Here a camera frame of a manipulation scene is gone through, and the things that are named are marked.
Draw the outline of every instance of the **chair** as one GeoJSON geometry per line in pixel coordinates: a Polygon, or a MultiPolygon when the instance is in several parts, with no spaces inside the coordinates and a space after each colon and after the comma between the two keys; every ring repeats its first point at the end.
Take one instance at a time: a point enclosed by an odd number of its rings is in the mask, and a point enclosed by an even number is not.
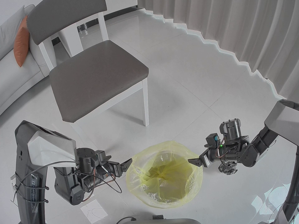
{"type": "Polygon", "coordinates": [[[149,124],[148,68],[108,40],[105,0],[43,0],[28,15],[27,27],[50,69],[50,83],[62,120],[76,122],[93,110],[103,112],[143,89],[143,124],[149,124]],[[54,67],[43,41],[56,32],[98,14],[103,42],[54,67]]]}

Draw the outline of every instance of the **gray curtain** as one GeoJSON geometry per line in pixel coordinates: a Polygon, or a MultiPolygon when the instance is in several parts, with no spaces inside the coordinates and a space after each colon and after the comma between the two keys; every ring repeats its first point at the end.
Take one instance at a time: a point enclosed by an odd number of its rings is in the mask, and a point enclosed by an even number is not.
{"type": "Polygon", "coordinates": [[[218,41],[278,94],[299,102],[299,0],[138,0],[138,6],[218,41]]]}

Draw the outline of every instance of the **white chair frame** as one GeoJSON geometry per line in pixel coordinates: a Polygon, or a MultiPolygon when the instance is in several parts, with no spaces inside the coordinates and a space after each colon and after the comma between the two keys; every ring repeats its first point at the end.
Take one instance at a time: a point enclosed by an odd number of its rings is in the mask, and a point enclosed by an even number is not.
{"type": "MultiPolygon", "coordinates": [[[[103,12],[98,13],[98,18],[99,18],[99,25],[100,25],[100,30],[101,30],[101,34],[103,37],[103,41],[108,40],[109,38],[108,38],[108,33],[107,33],[107,29],[106,29],[103,12]]],[[[59,34],[59,37],[62,38],[61,41],[63,41],[62,42],[63,46],[68,51],[68,53],[71,57],[80,53],[81,51],[83,51],[80,37],[77,32],[76,24],[72,24],[72,25],[66,27],[65,29],[60,31],[60,33],[58,33],[58,34],[59,34]]],[[[42,55],[46,61],[47,66],[49,67],[50,70],[52,70],[54,68],[54,66],[49,58],[49,55],[45,48],[44,42],[39,44],[39,48],[42,52],[42,55]]],[[[148,110],[147,78],[145,78],[144,80],[133,85],[129,89],[125,90],[124,92],[114,96],[113,98],[111,98],[110,100],[105,102],[104,104],[97,107],[91,113],[93,113],[93,116],[96,116],[96,115],[104,112],[105,110],[109,109],[110,107],[114,106],[118,102],[122,101],[126,97],[134,94],[135,92],[137,92],[140,89],[143,89],[143,101],[144,101],[143,124],[144,124],[144,126],[148,126],[149,125],[149,110],[148,110]]],[[[77,122],[70,123],[70,125],[73,127],[73,129],[79,134],[79,136],[83,140],[91,142],[91,140],[88,138],[88,136],[86,134],[84,134],[83,130],[77,124],[77,122]]]]}

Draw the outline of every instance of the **sofa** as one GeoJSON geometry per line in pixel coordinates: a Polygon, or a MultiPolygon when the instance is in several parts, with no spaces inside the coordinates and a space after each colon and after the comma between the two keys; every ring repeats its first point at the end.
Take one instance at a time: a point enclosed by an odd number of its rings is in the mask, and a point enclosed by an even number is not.
{"type": "MultiPolygon", "coordinates": [[[[34,5],[25,7],[25,15],[28,15],[33,8],[34,5]]],[[[45,40],[44,44],[50,59],[56,61],[51,39],[45,40]]],[[[22,67],[18,66],[13,50],[7,53],[0,60],[0,115],[28,89],[48,76],[49,72],[39,46],[31,37],[29,37],[29,51],[22,67]]]]}

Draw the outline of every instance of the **tiled floor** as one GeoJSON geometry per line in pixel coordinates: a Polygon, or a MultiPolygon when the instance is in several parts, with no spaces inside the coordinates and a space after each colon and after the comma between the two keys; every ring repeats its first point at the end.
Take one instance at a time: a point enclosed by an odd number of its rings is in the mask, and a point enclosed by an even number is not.
{"type": "MultiPolygon", "coordinates": [[[[205,44],[198,35],[181,27],[144,10],[107,21],[109,38],[149,67],[148,127],[142,124],[143,99],[138,91],[96,117],[82,118],[78,123],[94,143],[83,144],[72,127],[61,120],[48,78],[0,116],[0,223],[19,222],[18,209],[10,202],[13,193],[9,178],[15,170],[14,130],[23,119],[75,139],[77,147],[103,149],[118,162],[166,140],[176,140],[201,154],[205,137],[219,133],[220,123],[231,118],[241,120],[243,135],[251,140],[255,137],[279,97],[270,84],[257,74],[249,74],[232,55],[219,52],[215,44],[205,44]]],[[[99,25],[80,32],[80,38],[84,49],[102,41],[99,25]]],[[[68,58],[61,44],[55,50],[58,63],[68,58]]],[[[90,201],[96,199],[108,214],[96,223],[116,223],[125,216],[150,219],[159,214],[167,219],[193,218],[202,224],[255,224],[274,219],[289,188],[295,152],[291,143],[279,138],[252,168],[238,164],[239,171],[226,176],[214,164],[204,169],[197,196],[175,209],[146,206],[128,192],[122,177],[118,180],[122,194],[106,186],[95,190],[90,201]]],[[[89,223],[80,210],[85,204],[71,206],[55,193],[52,168],[48,169],[47,185],[49,224],[89,223]]]]}

